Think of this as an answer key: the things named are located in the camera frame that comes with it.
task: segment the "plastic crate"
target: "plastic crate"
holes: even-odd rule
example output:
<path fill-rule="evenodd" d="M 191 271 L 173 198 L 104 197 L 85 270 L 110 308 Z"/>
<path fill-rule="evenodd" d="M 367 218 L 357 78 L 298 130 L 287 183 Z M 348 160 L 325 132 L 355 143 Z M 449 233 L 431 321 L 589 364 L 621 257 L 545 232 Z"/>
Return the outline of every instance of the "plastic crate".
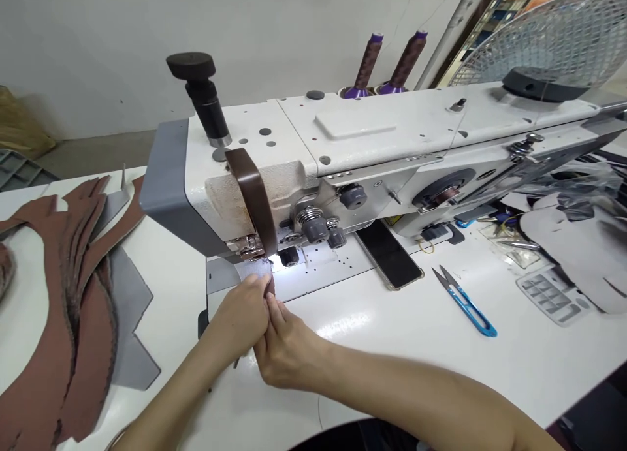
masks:
<path fill-rule="evenodd" d="M 57 180 L 57 176 L 23 155 L 0 149 L 0 192 L 47 185 Z"/>

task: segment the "blue thread snips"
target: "blue thread snips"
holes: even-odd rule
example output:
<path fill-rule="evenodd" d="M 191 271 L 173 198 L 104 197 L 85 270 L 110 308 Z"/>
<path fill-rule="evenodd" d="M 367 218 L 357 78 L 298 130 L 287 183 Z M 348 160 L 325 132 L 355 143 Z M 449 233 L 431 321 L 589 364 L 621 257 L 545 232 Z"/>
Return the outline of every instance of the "blue thread snips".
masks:
<path fill-rule="evenodd" d="M 474 303 L 470 300 L 470 298 L 468 297 L 464 289 L 459 285 L 459 283 L 455 281 L 455 278 L 453 278 L 451 274 L 447 272 L 446 268 L 444 268 L 442 265 L 440 265 L 440 270 L 442 271 L 442 273 L 444 273 L 444 276 L 440 275 L 438 272 L 436 272 L 436 269 L 433 268 L 433 272 L 436 274 L 436 277 L 438 277 L 438 280 L 440 280 L 440 283 L 442 284 L 444 289 L 449 292 L 455 302 L 457 302 L 457 305 L 466 313 L 472 323 L 475 324 L 477 330 L 479 330 L 486 337 L 496 337 L 497 333 L 494 326 L 485 318 L 485 315 L 483 315 L 481 311 L 477 309 L 477 306 L 475 306 Z M 451 287 L 457 289 L 459 291 L 459 294 L 462 295 L 466 302 L 462 301 L 460 297 L 455 294 L 455 291 L 453 291 L 453 288 Z M 472 311 L 475 311 L 477 313 L 479 319 L 475 317 Z"/>

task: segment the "phone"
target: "phone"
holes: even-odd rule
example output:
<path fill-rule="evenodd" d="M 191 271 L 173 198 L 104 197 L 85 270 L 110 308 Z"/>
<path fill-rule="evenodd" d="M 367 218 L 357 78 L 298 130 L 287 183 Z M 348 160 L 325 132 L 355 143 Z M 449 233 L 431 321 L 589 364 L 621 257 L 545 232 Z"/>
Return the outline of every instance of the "phone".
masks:
<path fill-rule="evenodd" d="M 425 276 L 383 221 L 375 219 L 370 226 L 355 233 L 391 290 L 398 291 Z"/>

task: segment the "electric fan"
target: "electric fan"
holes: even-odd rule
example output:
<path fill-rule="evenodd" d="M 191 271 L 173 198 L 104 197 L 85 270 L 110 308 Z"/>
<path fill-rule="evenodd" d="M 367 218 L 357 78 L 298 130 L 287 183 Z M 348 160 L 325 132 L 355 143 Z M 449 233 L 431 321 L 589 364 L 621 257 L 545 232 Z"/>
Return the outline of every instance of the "electric fan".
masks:
<path fill-rule="evenodd" d="M 525 12 L 466 58 L 449 86 L 503 80 L 514 68 L 588 89 L 627 59 L 627 0 L 552 0 Z"/>

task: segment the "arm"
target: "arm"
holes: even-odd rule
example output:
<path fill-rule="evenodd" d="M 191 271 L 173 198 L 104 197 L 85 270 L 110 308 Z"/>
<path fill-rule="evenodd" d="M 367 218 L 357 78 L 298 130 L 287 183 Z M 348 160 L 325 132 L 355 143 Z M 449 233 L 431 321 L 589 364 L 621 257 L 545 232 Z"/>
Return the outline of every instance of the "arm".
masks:
<path fill-rule="evenodd" d="M 268 326 L 263 292 L 269 276 L 250 275 L 232 289 L 181 366 L 129 426 L 114 451 L 175 450 L 187 423 L 224 369 Z"/>
<path fill-rule="evenodd" d="M 533 420 L 489 387 L 427 364 L 328 342 L 268 296 L 255 346 L 264 381 L 322 394 L 397 425 L 438 451 L 560 451 Z"/>

